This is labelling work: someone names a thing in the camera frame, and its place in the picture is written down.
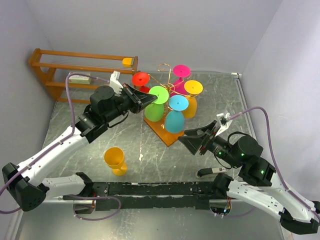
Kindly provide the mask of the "pink wine glass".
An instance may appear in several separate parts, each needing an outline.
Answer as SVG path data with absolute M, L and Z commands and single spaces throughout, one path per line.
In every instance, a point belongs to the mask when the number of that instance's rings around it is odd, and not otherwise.
M 173 73 L 178 80 L 173 83 L 174 91 L 170 93 L 170 97 L 174 95 L 187 95 L 185 90 L 185 78 L 189 77 L 191 70 L 187 65 L 179 64 L 173 68 Z

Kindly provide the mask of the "orange wine glass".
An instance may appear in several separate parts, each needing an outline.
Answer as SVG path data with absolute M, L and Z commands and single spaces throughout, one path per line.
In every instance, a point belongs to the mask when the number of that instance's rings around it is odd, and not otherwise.
M 191 119 L 196 115 L 198 103 L 196 96 L 202 93 L 204 87 L 203 85 L 197 80 L 188 80 L 184 84 L 184 89 L 188 93 L 186 97 L 188 100 L 188 107 L 182 111 L 183 115 L 187 119 Z
M 123 176 L 128 166 L 125 162 L 125 155 L 121 148 L 111 147 L 104 153 L 104 161 L 111 168 L 111 171 L 116 176 Z

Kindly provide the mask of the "green wine glass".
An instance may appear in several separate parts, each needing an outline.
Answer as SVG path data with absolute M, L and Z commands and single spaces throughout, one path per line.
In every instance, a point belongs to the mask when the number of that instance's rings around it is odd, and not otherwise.
M 149 121 L 158 122 L 163 117 L 165 111 L 164 104 L 169 99 L 169 92 L 165 87 L 154 86 L 148 93 L 155 95 L 157 99 L 145 108 L 144 115 Z

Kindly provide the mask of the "blue wine glass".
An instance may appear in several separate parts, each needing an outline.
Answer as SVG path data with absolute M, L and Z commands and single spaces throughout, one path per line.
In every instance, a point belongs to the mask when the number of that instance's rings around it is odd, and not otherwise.
M 185 124 L 183 111 L 188 108 L 189 101 L 185 96 L 174 95 L 169 99 L 168 105 L 171 111 L 165 118 L 164 128 L 172 134 L 180 133 Z

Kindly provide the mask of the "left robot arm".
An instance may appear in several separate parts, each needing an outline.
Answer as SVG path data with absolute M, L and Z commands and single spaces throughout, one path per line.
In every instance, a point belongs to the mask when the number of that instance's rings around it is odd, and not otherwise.
M 8 163 L 2 168 L 8 191 L 24 212 L 38 207 L 44 200 L 76 195 L 89 199 L 94 192 L 92 180 L 83 172 L 67 177 L 48 178 L 48 174 L 60 161 L 89 145 L 111 128 L 110 122 L 129 113 L 138 114 L 156 101 L 154 94 L 141 92 L 126 83 L 120 93 L 110 86 L 98 87 L 90 96 L 90 104 L 78 118 L 53 142 L 29 159 L 15 165 Z

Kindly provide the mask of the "red wine glass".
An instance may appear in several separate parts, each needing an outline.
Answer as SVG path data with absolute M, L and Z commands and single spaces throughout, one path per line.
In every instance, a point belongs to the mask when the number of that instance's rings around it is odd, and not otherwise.
M 132 84 L 136 89 L 138 89 L 140 92 L 148 93 L 150 91 L 150 88 L 147 87 L 147 83 L 150 80 L 150 76 L 146 72 L 137 72 L 132 77 Z

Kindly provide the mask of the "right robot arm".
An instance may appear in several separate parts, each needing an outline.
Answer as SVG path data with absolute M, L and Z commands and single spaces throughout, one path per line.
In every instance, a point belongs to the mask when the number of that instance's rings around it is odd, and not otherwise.
M 205 127 L 185 130 L 178 140 L 193 154 L 211 152 L 232 168 L 239 169 L 243 182 L 220 173 L 212 184 L 218 199 L 242 200 L 277 219 L 286 230 L 297 235 L 315 234 L 320 226 L 320 203 L 310 201 L 281 181 L 280 172 L 262 158 L 263 148 L 248 134 L 236 143 L 220 137 L 224 125 L 213 121 Z

